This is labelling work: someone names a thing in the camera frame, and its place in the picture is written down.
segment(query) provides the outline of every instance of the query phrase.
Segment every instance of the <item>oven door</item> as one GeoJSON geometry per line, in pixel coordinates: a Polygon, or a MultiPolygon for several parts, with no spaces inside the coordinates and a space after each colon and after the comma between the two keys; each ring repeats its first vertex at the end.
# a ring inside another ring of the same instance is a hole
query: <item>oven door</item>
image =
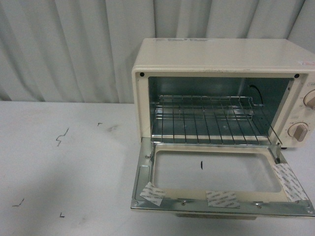
{"type": "Polygon", "coordinates": [[[143,138],[131,208],[207,218],[315,216],[280,150],[277,145],[165,144],[143,138]],[[155,196],[149,189],[165,193],[155,196]]]}

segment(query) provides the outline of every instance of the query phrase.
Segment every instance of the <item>white table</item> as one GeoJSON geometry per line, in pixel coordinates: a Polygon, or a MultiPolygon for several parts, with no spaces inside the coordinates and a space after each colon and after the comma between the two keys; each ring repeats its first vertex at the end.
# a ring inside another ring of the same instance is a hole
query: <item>white table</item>
{"type": "MultiPolygon", "coordinates": [[[[314,144],[283,151],[313,203],[314,144]]],[[[131,211],[139,150],[134,105],[0,102],[0,235],[315,235],[313,218],[131,211]]]]}

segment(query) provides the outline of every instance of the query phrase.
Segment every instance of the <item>cream toaster oven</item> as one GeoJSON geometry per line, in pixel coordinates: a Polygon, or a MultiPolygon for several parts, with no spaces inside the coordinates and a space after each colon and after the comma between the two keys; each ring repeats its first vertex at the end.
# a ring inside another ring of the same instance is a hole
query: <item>cream toaster oven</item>
{"type": "Polygon", "coordinates": [[[315,216],[281,148],[315,127],[315,55],[285,39],[144,39],[132,70],[141,150],[131,208],[315,216]]]}

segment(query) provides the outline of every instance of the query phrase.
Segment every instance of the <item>curtain fold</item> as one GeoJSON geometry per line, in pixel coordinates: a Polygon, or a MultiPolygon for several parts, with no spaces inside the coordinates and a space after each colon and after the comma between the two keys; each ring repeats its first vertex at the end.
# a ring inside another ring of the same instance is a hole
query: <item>curtain fold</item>
{"type": "Polygon", "coordinates": [[[287,38],[315,53],[314,0],[0,0],[0,100],[132,103],[146,37],[287,38]]]}

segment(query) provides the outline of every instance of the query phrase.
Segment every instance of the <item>control knob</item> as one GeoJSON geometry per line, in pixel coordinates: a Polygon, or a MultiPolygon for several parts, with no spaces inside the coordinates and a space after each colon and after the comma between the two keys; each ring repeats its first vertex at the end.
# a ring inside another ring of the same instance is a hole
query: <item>control knob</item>
{"type": "Polygon", "coordinates": [[[304,97],[304,104],[305,106],[310,107],[312,110],[315,110],[315,90],[310,91],[304,97]]]}
{"type": "Polygon", "coordinates": [[[291,137],[294,137],[297,141],[301,142],[307,134],[307,129],[307,124],[299,122],[292,125],[287,132],[291,137]]]}

